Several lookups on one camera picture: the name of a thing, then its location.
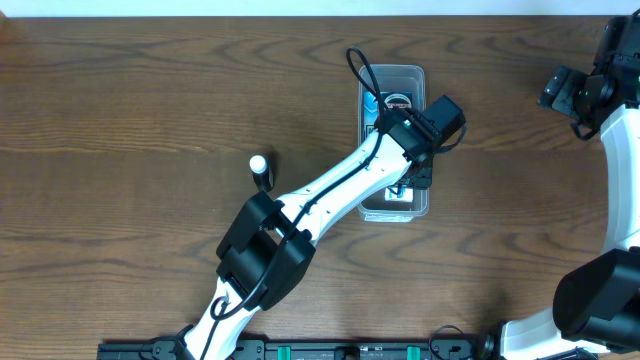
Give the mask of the white Panadol box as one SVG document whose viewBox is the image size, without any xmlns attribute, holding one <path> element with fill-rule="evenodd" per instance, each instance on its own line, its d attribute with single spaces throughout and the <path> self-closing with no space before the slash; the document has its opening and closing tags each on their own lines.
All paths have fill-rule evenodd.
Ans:
<svg viewBox="0 0 640 360">
<path fill-rule="evenodd" d="M 406 187 L 387 187 L 384 191 L 384 199 L 388 202 L 411 203 L 414 199 L 413 190 Z"/>
</svg>

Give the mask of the dark green round-logo box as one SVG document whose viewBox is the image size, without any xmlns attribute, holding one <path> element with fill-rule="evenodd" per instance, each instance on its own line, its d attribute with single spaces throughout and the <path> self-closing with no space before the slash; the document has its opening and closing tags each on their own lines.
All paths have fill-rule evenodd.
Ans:
<svg viewBox="0 0 640 360">
<path fill-rule="evenodd" d="M 406 109 L 413 106 L 411 92 L 382 92 L 381 97 L 385 107 L 390 110 Z"/>
</svg>

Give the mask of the blue Kool Fever box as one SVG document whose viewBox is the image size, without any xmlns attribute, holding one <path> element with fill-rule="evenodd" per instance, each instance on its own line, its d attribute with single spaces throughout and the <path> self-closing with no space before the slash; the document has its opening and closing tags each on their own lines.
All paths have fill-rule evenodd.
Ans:
<svg viewBox="0 0 640 360">
<path fill-rule="evenodd" d="M 378 117 L 379 106 L 377 98 L 371 92 L 364 91 L 360 102 L 360 135 L 362 142 L 375 129 Z"/>
</svg>

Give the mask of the dark bottle white cap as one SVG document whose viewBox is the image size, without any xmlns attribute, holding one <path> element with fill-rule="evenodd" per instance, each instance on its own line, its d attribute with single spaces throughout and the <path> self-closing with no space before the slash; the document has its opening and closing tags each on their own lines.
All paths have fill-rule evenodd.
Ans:
<svg viewBox="0 0 640 360">
<path fill-rule="evenodd" d="M 256 187 L 260 191 L 270 192 L 274 187 L 274 180 L 267 158 L 263 155 L 252 156 L 249 160 L 249 168 Z"/>
</svg>

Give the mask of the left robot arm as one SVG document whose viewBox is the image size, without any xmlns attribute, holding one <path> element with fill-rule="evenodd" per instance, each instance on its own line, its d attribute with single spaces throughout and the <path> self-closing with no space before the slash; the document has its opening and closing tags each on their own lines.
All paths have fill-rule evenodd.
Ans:
<svg viewBox="0 0 640 360">
<path fill-rule="evenodd" d="M 320 238 L 358 203 L 431 164 L 456 116 L 390 110 L 347 158 L 315 181 L 272 199 L 259 192 L 221 240 L 214 298 L 184 336 L 190 359 L 226 359 L 244 327 L 304 277 Z"/>
</svg>

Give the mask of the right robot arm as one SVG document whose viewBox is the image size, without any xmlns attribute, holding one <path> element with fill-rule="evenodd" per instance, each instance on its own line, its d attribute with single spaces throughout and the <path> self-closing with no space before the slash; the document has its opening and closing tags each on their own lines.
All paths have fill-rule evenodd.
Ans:
<svg viewBox="0 0 640 360">
<path fill-rule="evenodd" d="M 595 359 L 639 349 L 639 15 L 615 16 L 584 73 L 556 68 L 540 106 L 599 137 L 607 165 L 607 227 L 593 260 L 565 275 L 551 307 L 478 338 L 476 359 Z"/>
</svg>

